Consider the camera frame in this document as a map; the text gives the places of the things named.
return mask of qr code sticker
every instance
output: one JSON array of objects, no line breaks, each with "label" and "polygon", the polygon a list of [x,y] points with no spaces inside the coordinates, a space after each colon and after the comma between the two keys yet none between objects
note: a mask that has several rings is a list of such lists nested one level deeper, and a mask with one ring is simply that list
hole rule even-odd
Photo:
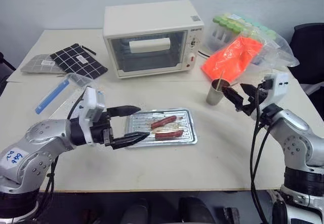
[{"label": "qr code sticker", "polygon": [[198,17],[197,15],[195,15],[195,16],[191,16],[191,19],[192,19],[194,22],[201,21],[200,17]]}]

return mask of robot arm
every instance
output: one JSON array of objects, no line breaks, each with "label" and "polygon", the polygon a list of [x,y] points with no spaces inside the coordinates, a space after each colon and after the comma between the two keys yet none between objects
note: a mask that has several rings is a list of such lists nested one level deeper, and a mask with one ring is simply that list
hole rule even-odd
[{"label": "robot arm", "polygon": [[285,182],[280,193],[284,202],[274,206],[276,223],[292,223],[291,219],[322,223],[324,217],[324,139],[316,136],[309,125],[277,103],[287,91],[287,74],[269,74],[256,88],[241,84],[250,96],[249,104],[232,88],[223,89],[224,96],[248,116],[256,119],[255,95],[259,95],[260,123],[271,127],[270,134],[279,142],[285,156]]},{"label": "robot arm", "polygon": [[33,217],[37,194],[57,156],[80,145],[104,144],[118,149],[145,139],[149,133],[134,132],[114,138],[111,117],[131,115],[134,106],[108,108],[103,95],[88,87],[78,102],[74,119],[45,120],[33,125],[17,143],[0,153],[0,223],[16,223]]}]

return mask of baking tray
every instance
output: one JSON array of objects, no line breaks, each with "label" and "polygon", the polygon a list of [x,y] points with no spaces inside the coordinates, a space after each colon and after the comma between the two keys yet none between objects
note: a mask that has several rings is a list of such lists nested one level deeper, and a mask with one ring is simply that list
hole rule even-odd
[{"label": "baking tray", "polygon": [[[162,127],[151,129],[152,123],[172,115],[177,116],[176,121],[168,123]],[[181,129],[183,130],[182,136],[174,140],[155,140],[155,133],[171,132]],[[128,116],[126,131],[127,133],[136,131],[150,132],[150,135],[146,139],[130,146],[130,148],[168,145],[191,145],[197,143],[197,135],[194,130],[191,113],[188,109],[185,108],[137,112],[131,116]]]}]

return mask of green cap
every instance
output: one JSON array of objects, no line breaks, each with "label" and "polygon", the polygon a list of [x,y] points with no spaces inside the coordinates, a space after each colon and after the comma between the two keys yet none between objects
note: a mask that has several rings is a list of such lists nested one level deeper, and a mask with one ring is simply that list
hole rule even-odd
[{"label": "green cap", "polygon": [[277,33],[276,33],[275,31],[269,29],[269,30],[267,31],[267,34],[274,34],[274,35],[276,35]]},{"label": "green cap", "polygon": [[272,39],[272,40],[276,39],[276,36],[274,34],[268,34],[268,35],[269,35],[270,39]]},{"label": "green cap", "polygon": [[266,26],[260,26],[260,29],[264,32],[268,31],[269,29]]},{"label": "green cap", "polygon": [[238,25],[238,28],[240,29],[240,31],[242,32],[243,30],[246,30],[247,28],[244,25]]},{"label": "green cap", "polygon": [[221,25],[221,26],[226,26],[226,24],[227,24],[227,21],[225,21],[224,19],[221,19],[221,21],[219,21],[219,25]]},{"label": "green cap", "polygon": [[221,20],[222,20],[222,18],[220,16],[216,16],[213,18],[214,23],[219,23],[219,21],[221,21]]},{"label": "green cap", "polygon": [[247,23],[251,23],[251,24],[253,24],[253,20],[252,20],[252,19],[246,18],[245,21],[246,21]]},{"label": "green cap", "polygon": [[238,26],[234,26],[233,32],[236,34],[239,34],[239,33],[241,33],[241,29]]},{"label": "green cap", "polygon": [[225,15],[223,14],[223,15],[221,16],[221,19],[227,21],[227,20],[228,20],[228,17],[225,16]]},{"label": "green cap", "polygon": [[258,35],[256,35],[256,34],[251,34],[250,38],[252,38],[252,39],[254,39],[254,40],[258,41],[258,42],[261,42],[260,37]]},{"label": "green cap", "polygon": [[252,22],[252,25],[253,26],[255,26],[255,27],[259,27],[259,28],[261,28],[261,24],[260,23],[258,23],[258,22]]},{"label": "green cap", "polygon": [[233,28],[235,27],[234,23],[228,22],[226,27],[230,30],[233,30]]}]

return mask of red sausage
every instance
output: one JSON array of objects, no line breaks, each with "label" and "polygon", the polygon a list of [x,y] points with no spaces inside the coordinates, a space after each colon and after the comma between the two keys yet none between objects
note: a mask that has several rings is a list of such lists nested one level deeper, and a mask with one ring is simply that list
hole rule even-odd
[{"label": "red sausage", "polygon": [[157,122],[154,122],[153,124],[151,124],[151,128],[152,129],[155,129],[155,128],[158,128],[160,126],[164,126],[168,123],[171,123],[173,121],[176,121],[177,117],[175,115],[173,116],[170,116],[170,117],[167,117],[167,118],[164,118],[162,120],[159,120]]},{"label": "red sausage", "polygon": [[163,140],[167,138],[175,138],[175,137],[180,137],[183,134],[183,130],[178,130],[178,131],[173,131],[173,132],[168,132],[168,133],[156,133],[155,134],[155,139],[156,140]]}]

